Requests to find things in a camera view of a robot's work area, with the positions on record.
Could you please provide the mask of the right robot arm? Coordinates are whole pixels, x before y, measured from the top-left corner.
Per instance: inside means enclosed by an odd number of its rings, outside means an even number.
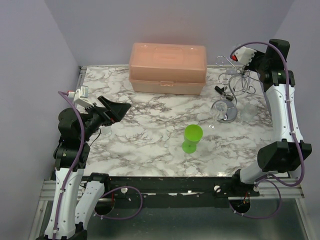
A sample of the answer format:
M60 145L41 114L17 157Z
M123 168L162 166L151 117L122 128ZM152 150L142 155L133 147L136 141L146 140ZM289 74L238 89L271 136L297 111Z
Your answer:
M237 171L238 179L230 183L230 191L241 196L248 184L257 184L265 178L277 178L277 174L300 169L299 185L305 176L305 159L312 153L312 146L304 141L300 132L296 108L294 74L287 66L290 43L282 39L270 39L265 52L244 43L236 47L230 58L244 65L246 70L258 74L272 118L273 143L262 147L257 160Z

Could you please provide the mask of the tall clear wine glass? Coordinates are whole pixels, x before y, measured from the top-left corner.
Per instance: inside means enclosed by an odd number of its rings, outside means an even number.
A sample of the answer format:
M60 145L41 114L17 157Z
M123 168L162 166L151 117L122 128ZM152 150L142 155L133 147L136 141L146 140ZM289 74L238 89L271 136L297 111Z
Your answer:
M227 68L220 76L221 84L227 87L230 92L235 92L235 87L232 86L232 81L237 80L240 76L240 71L235 68Z

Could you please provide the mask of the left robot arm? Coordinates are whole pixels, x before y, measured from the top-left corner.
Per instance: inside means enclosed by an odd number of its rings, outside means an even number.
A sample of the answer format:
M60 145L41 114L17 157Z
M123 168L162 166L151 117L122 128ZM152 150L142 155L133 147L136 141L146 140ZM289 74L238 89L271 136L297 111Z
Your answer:
M88 141L100 127L120 122L131 104L99 96L102 106L89 103L85 113L80 113L65 92L60 95L70 107L58 115L60 139L53 153L55 193L49 222L39 239L85 240L88 223L99 198L107 197L111 191L109 175L93 173L88 178L83 196L78 197L91 150Z

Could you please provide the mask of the clear stemmed wine glass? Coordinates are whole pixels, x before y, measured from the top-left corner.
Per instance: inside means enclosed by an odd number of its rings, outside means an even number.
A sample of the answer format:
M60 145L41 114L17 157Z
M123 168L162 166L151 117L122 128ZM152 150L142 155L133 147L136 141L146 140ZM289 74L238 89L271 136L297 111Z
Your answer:
M243 67L243 71L256 73L257 77L254 80L259 82L261 77L261 72L262 72L260 65L261 65L261 61L258 61L258 60L252 61L248 65Z

